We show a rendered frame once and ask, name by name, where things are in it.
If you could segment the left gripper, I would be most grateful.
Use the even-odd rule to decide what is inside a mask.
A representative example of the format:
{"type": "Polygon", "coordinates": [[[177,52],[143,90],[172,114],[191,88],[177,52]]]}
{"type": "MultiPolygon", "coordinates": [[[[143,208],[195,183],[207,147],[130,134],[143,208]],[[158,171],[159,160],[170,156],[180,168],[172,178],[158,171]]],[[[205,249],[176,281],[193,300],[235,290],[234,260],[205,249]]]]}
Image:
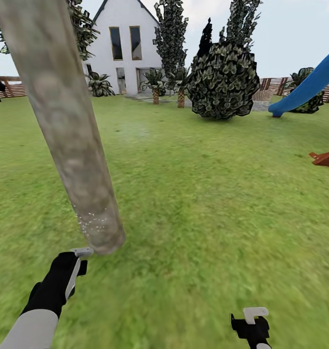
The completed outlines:
{"type": "Polygon", "coordinates": [[[85,275],[87,271],[87,260],[81,260],[80,262],[80,268],[78,270],[78,276],[85,275]]]}

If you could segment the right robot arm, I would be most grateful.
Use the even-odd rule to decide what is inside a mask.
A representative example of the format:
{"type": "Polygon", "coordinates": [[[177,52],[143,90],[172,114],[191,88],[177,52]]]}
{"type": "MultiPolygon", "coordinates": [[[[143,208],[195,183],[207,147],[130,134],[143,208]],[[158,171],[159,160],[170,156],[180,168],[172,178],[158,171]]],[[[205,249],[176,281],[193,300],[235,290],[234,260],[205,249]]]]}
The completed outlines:
{"type": "Polygon", "coordinates": [[[251,349],[272,349],[266,341],[269,338],[266,321],[262,318],[269,315],[266,307],[243,308],[245,319],[235,319],[231,315],[231,325],[240,339],[247,339],[251,349]]]}

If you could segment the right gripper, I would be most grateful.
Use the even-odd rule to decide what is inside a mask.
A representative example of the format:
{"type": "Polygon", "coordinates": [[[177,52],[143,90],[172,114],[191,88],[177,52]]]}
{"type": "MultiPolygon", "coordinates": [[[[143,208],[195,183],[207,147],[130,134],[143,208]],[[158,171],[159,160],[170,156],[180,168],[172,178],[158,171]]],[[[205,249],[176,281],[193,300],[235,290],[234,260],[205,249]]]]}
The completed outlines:
{"type": "Polygon", "coordinates": [[[233,330],[237,331],[237,335],[240,339],[247,339],[254,332],[261,333],[265,340],[269,338],[268,327],[266,321],[261,317],[254,318],[255,324],[248,324],[245,319],[235,319],[234,315],[231,315],[231,325],[233,330]]]}

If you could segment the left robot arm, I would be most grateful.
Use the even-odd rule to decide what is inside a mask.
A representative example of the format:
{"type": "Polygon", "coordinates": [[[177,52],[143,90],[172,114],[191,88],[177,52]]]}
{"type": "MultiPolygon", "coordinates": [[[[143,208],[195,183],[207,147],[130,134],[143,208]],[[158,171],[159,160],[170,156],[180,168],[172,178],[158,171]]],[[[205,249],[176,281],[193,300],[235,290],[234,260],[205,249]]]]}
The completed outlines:
{"type": "Polygon", "coordinates": [[[21,316],[0,349],[50,349],[62,306],[66,304],[77,276],[85,275],[91,247],[71,248],[58,256],[42,282],[37,282],[21,316]]]}

